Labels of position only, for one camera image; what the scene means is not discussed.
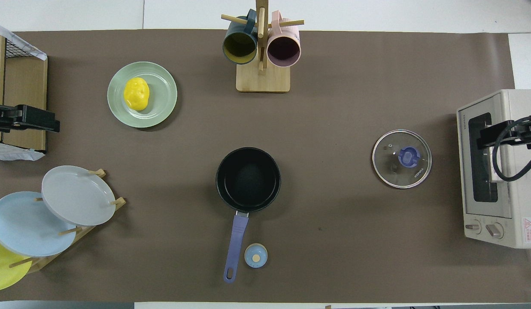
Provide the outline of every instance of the white floor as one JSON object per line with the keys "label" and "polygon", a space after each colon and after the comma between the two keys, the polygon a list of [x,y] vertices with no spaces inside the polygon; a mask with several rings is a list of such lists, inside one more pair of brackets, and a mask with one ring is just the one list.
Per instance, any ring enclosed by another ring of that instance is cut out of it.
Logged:
{"label": "white floor", "polygon": [[[226,29],[221,14],[246,15],[252,0],[0,0],[12,31]],[[270,11],[305,19],[301,30],[510,33],[516,89],[531,89],[531,0],[271,0]],[[320,309],[322,303],[253,304],[253,309]],[[332,304],[334,308],[395,304]],[[136,303],[136,309],[246,308],[233,303]]]}

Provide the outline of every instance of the handle hole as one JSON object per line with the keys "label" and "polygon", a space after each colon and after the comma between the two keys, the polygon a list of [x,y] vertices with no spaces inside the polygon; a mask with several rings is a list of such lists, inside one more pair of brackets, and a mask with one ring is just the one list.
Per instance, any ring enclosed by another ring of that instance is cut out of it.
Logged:
{"label": "handle hole", "polygon": [[233,279],[233,268],[228,268],[227,278]]}

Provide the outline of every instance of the yellow bell pepper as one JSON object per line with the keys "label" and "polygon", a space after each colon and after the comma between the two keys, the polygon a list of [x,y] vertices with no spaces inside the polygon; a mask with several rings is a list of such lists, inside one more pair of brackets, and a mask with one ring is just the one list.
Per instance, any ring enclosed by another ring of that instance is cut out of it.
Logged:
{"label": "yellow bell pepper", "polygon": [[142,78],[132,78],[124,87],[124,101],[129,108],[141,111],[149,104],[149,85]]}

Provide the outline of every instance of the warning triangle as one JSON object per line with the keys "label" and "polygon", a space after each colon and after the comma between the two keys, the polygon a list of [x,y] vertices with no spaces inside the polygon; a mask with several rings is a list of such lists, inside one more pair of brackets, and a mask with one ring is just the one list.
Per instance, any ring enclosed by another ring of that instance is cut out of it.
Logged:
{"label": "warning triangle", "polygon": [[527,219],[523,219],[523,223],[525,224],[525,229],[528,229],[528,227],[531,226],[531,222]]}

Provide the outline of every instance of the purple pan handle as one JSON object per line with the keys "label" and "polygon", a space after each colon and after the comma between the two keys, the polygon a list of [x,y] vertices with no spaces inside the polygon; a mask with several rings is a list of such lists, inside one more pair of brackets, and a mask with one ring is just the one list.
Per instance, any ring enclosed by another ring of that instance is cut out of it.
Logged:
{"label": "purple pan handle", "polygon": [[238,259],[240,248],[242,247],[242,237],[248,224],[248,217],[235,215],[233,219],[233,229],[231,230],[231,240],[229,241],[228,260],[225,262],[224,281],[233,283],[237,275]]}

